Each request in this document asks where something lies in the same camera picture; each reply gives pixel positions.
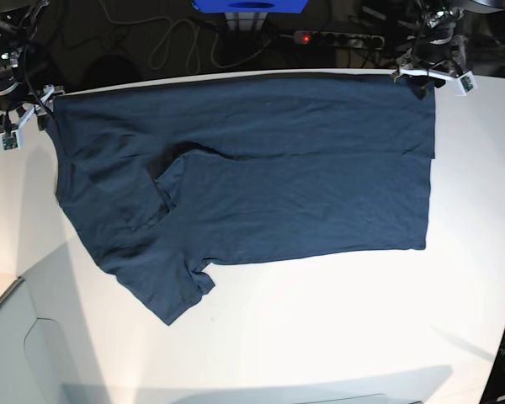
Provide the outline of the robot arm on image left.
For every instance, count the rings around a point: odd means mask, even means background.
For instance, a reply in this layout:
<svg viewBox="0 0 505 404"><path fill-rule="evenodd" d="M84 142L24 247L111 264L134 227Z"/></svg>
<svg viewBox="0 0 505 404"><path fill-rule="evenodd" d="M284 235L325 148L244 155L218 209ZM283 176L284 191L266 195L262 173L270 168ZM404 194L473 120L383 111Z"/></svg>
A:
<svg viewBox="0 0 505 404"><path fill-rule="evenodd" d="M0 1L0 133L11 137L35 116L40 130L53 118L64 79L51 55L55 36L36 40L48 1Z"/></svg>

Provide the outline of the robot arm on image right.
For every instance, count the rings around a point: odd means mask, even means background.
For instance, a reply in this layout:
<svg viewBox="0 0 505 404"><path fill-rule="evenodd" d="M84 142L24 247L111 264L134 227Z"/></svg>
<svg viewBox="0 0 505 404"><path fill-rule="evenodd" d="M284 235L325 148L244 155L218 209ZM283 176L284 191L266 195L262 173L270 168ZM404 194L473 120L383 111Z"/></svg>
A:
<svg viewBox="0 0 505 404"><path fill-rule="evenodd" d="M477 84L466 55L468 36L459 24L466 13L505 12L505 1L416 1L415 8L414 33L396 59L393 80L404 79L419 99L447 83L468 95Z"/></svg>

